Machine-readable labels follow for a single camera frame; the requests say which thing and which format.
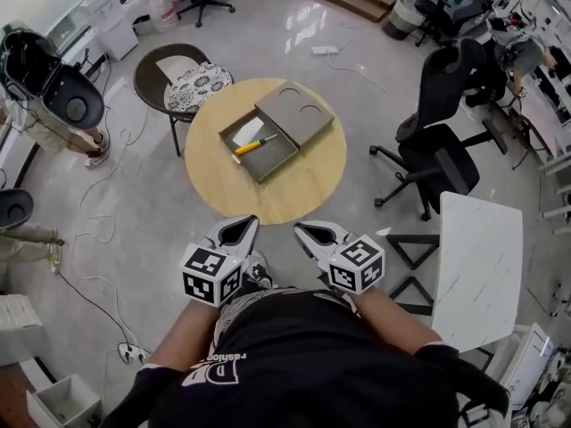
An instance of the white cube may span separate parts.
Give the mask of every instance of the white cube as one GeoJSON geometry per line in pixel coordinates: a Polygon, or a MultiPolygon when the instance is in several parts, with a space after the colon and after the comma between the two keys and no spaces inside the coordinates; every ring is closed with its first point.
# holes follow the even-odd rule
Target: white cube
{"type": "Polygon", "coordinates": [[[329,283],[361,294],[385,275],[385,250],[363,235],[328,260],[329,283]]]}
{"type": "Polygon", "coordinates": [[[185,293],[216,308],[242,286],[243,259],[188,244],[178,267],[182,271],[185,293]]]}

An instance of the round wooden table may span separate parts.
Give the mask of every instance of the round wooden table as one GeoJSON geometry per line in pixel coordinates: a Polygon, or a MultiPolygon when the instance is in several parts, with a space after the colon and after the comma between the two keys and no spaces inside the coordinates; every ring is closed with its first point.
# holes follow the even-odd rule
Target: round wooden table
{"type": "Polygon", "coordinates": [[[224,216],[255,214],[263,225],[283,224],[315,210],[341,180],[347,160],[341,122],[323,98],[303,86],[335,116],[333,125],[261,183],[232,160],[219,131],[284,82],[256,78],[222,89],[202,106],[188,130],[185,160],[190,180],[203,200],[224,216]]]}

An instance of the person's right arm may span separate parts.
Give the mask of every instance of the person's right arm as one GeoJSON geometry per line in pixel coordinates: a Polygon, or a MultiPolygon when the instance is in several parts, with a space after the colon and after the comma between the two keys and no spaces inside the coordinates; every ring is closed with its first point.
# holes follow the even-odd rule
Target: person's right arm
{"type": "Polygon", "coordinates": [[[363,320],[388,344],[414,355],[431,342],[442,338],[384,293],[371,287],[361,295],[351,295],[363,320]]]}

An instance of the khaki pants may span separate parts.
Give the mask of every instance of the khaki pants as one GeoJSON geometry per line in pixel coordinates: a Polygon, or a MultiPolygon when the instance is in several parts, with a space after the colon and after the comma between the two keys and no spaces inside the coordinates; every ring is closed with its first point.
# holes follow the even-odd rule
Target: khaki pants
{"type": "Polygon", "coordinates": [[[0,261],[30,263],[46,259],[55,241],[57,231],[38,224],[23,224],[3,231],[0,233],[0,261]]]}

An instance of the shorts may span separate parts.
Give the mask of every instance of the shorts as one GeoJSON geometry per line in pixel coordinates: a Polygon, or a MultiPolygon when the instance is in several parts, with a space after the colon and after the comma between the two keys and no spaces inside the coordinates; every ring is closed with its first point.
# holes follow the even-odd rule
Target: shorts
{"type": "Polygon", "coordinates": [[[39,100],[28,102],[28,109],[25,132],[29,137],[49,154],[57,155],[65,149],[71,138],[70,129],[48,113],[39,100]],[[36,115],[42,123],[36,121],[36,115]]]}

